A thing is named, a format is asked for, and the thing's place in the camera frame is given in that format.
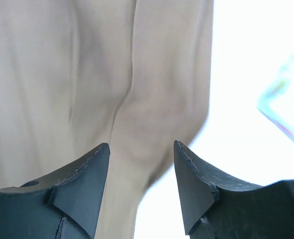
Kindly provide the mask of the pastel floral skirt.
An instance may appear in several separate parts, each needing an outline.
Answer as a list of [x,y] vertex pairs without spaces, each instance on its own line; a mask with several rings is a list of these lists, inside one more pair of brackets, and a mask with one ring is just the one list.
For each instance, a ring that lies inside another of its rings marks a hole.
[[257,109],[294,142],[294,53],[259,97]]

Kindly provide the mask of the khaki brown skirt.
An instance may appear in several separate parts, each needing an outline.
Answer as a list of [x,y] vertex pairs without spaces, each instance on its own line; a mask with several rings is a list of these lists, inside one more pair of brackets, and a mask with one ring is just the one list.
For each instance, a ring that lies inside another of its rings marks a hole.
[[209,108],[211,0],[0,0],[0,188],[98,144],[97,239],[131,239],[146,191]]

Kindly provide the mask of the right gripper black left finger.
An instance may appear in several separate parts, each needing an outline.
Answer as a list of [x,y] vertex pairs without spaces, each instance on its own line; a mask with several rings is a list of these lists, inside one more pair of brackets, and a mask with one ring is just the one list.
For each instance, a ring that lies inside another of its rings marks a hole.
[[20,187],[0,189],[0,239],[92,239],[107,178],[110,148]]

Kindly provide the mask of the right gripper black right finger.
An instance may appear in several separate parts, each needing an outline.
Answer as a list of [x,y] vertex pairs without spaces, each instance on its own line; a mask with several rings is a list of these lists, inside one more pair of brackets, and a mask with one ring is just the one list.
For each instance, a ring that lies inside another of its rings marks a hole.
[[185,234],[192,239],[294,239],[294,180],[260,186],[174,142]]

